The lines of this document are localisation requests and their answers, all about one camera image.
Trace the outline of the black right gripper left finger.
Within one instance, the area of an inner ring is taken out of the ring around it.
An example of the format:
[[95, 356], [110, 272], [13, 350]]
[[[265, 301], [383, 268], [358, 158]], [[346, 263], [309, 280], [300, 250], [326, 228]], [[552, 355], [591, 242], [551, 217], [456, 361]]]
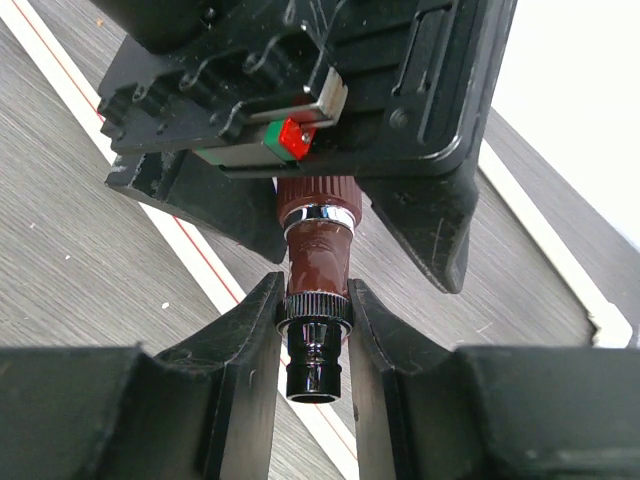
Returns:
[[156, 356], [139, 346], [5, 348], [5, 479], [264, 479], [284, 279]]

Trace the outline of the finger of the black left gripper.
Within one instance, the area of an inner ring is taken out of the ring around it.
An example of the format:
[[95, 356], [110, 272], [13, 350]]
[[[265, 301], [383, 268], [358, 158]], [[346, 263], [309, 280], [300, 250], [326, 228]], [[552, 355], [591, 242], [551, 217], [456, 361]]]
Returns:
[[471, 220], [479, 198], [476, 171], [475, 161], [465, 161], [436, 177], [357, 179], [386, 229], [445, 294], [463, 289]]
[[285, 257], [270, 178], [232, 179], [184, 150], [119, 156], [105, 184], [130, 199], [206, 226], [274, 264]]

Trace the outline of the brown faucet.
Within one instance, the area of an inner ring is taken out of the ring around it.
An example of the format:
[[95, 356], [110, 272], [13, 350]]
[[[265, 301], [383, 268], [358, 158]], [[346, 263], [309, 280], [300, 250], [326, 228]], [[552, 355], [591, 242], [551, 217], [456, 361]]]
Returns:
[[339, 357], [353, 329], [348, 277], [362, 192], [350, 176], [280, 178], [277, 213], [289, 259], [277, 324], [290, 357], [286, 397], [330, 403], [341, 396]]

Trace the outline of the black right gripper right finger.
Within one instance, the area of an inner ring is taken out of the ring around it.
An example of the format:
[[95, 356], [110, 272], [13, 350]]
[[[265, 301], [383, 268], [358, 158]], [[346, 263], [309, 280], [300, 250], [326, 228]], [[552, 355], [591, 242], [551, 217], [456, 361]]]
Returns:
[[448, 351], [349, 284], [364, 479], [635, 479], [639, 354], [591, 347]]

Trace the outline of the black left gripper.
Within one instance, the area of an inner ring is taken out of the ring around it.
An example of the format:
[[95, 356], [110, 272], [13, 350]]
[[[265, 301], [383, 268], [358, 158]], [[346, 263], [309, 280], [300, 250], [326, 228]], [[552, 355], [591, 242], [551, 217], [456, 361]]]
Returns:
[[126, 34], [98, 111], [120, 155], [204, 150], [241, 176], [269, 123], [315, 131], [305, 175], [436, 176], [482, 138], [512, 1], [101, 1]]

